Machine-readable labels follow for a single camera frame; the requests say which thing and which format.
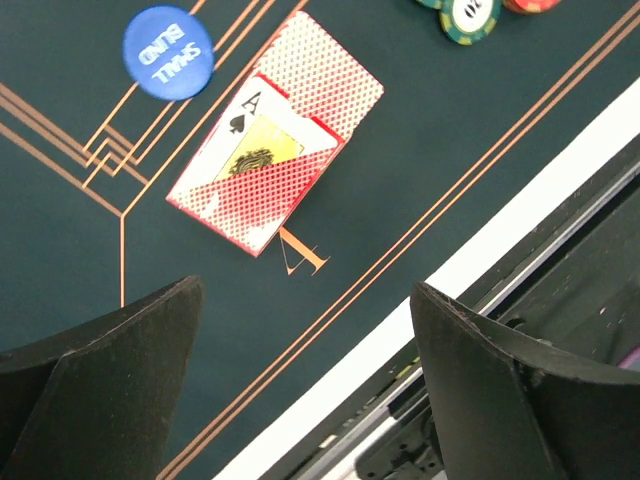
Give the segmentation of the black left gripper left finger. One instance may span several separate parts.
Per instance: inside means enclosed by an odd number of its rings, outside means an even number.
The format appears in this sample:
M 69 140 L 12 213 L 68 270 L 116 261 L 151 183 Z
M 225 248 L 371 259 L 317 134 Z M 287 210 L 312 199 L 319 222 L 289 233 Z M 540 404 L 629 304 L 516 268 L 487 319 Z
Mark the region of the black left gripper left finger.
M 2 352 L 2 478 L 155 478 L 203 303 L 188 276 Z

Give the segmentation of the blue small blind button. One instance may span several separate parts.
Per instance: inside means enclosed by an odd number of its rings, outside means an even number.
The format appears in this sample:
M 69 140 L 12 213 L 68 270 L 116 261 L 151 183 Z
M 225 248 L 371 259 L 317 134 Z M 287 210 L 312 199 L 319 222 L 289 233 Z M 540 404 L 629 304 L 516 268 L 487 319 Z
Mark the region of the blue small blind button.
M 146 8 L 129 22 L 122 40 L 122 58 L 138 86 L 164 101 L 198 95 L 210 82 L 215 64 L 206 27 L 173 5 Z

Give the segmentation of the green poker chip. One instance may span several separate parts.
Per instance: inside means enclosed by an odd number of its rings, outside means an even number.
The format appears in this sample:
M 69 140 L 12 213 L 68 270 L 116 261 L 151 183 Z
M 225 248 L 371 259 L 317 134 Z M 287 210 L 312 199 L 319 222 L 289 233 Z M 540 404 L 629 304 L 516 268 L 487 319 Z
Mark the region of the green poker chip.
M 431 8 L 435 10 L 440 10 L 443 5 L 442 0 L 416 0 L 416 1 L 427 8 Z
M 501 10 L 499 0 L 444 0 L 439 13 L 440 25 L 450 40 L 470 46 L 492 32 Z

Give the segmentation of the red poker chip stack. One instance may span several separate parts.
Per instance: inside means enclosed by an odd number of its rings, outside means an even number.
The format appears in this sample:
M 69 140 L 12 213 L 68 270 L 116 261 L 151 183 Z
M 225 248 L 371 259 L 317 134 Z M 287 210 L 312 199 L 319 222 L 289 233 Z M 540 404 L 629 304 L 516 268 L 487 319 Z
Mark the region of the red poker chip stack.
M 502 3 L 514 13 L 533 15 L 552 10 L 561 0 L 503 0 Z

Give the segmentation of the red playing card deck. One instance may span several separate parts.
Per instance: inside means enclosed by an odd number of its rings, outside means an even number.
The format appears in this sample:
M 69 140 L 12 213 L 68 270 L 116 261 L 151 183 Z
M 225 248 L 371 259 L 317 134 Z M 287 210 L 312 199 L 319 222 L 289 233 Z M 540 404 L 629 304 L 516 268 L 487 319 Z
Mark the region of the red playing card deck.
M 383 92 L 299 11 L 259 58 L 166 199 L 258 256 Z

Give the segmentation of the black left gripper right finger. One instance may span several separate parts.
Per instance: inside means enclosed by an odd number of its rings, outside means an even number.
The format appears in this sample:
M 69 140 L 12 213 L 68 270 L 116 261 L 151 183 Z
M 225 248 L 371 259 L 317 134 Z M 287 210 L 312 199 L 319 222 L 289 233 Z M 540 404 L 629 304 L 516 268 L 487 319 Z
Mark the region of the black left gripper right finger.
M 451 479 L 635 479 L 639 376 L 417 284 L 413 329 Z

